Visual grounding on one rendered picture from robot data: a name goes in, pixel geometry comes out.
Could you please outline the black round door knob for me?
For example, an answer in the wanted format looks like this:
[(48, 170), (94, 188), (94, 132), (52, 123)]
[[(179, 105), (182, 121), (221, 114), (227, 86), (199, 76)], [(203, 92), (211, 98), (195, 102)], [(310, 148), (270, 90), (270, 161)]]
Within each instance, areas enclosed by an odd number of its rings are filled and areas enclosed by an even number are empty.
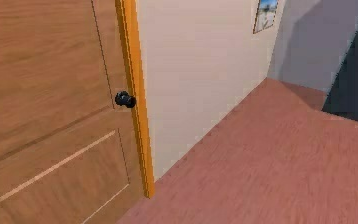
[(136, 105), (136, 98), (130, 95), (127, 91), (120, 91), (116, 94), (115, 103), (119, 106), (133, 108)]

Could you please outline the brown wooden room door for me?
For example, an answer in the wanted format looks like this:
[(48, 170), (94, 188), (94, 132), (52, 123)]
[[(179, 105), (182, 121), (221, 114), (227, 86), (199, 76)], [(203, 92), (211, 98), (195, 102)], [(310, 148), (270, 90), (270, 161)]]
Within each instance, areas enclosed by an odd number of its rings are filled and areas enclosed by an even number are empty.
[(128, 0), (0, 0), (0, 224), (117, 224), (146, 193), (139, 58)]

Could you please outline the framed wall picture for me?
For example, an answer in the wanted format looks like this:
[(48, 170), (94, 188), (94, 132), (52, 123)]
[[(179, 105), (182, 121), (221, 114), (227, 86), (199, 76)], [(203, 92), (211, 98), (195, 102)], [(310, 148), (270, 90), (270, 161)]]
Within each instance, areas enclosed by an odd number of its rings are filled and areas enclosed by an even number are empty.
[(274, 25), (278, 0), (259, 0), (253, 33), (259, 33)]

